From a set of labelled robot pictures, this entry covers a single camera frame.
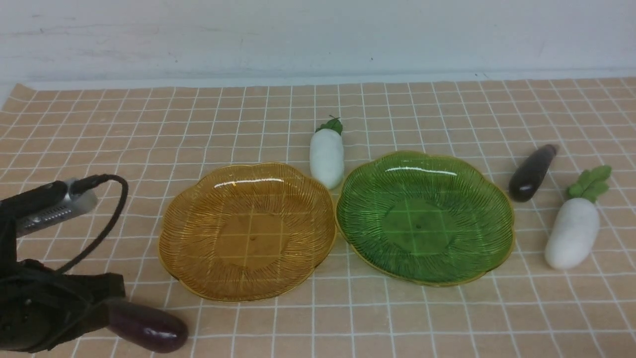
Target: glass plate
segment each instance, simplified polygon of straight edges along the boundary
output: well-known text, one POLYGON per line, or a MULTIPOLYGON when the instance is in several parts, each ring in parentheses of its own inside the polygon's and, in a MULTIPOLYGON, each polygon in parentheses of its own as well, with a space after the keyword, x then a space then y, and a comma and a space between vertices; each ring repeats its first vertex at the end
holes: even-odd
POLYGON ((400 151, 353 170, 336 219, 369 265, 422 285, 467 283, 501 265, 515 242, 503 191, 454 157, 400 151))
POLYGON ((171 202, 159 258, 200 297, 254 301, 305 281, 329 254, 336 231, 331 194, 294 167, 227 166, 171 202))

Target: toy radish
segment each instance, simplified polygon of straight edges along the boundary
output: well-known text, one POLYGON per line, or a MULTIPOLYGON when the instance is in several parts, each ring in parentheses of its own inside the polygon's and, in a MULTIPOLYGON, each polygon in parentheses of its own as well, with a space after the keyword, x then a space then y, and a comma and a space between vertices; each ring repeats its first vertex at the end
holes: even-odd
POLYGON ((544 253, 552 268, 574 268, 590 254, 600 228, 594 204, 601 194, 609 190, 605 181, 611 173, 610 166, 598 166, 591 171, 586 169, 568 188, 569 199, 556 215, 544 253))
POLYGON ((309 145, 312 177, 331 190, 340 184, 345 172, 342 123, 334 116, 316 129, 309 145))
POLYGON ((523 161, 508 183, 512 200, 524 203, 532 199, 543 183, 558 149, 558 145, 546 144, 523 161))

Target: radish leaves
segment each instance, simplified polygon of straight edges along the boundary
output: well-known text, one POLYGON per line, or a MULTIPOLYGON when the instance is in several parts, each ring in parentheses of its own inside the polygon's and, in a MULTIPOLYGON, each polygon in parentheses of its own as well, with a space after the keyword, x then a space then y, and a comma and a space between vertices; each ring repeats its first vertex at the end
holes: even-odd
POLYGON ((581 197, 596 203, 599 196, 609 190, 609 185, 605 182, 612 174, 612 167, 603 165, 592 170, 584 170, 576 183, 572 184, 567 193, 570 199, 581 197))
POLYGON ((318 127, 316 129, 316 132, 320 131, 321 129, 331 129, 332 131, 342 135, 342 123, 340 123, 340 117, 334 117, 332 115, 330 115, 329 117, 331 117, 329 122, 324 123, 323 125, 318 127))

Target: eggplant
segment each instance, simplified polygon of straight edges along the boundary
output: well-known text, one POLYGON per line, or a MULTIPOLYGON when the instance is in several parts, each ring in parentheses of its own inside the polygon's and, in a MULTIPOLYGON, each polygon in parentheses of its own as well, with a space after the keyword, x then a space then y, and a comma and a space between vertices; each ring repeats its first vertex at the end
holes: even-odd
POLYGON ((106 305, 110 319, 107 328, 145 349, 172 353, 188 340, 188 326, 167 312, 124 299, 112 299, 106 305))
POLYGON ((508 183, 508 193, 512 200, 525 203, 532 199, 543 183, 558 150, 558 145, 546 144, 523 161, 508 183))

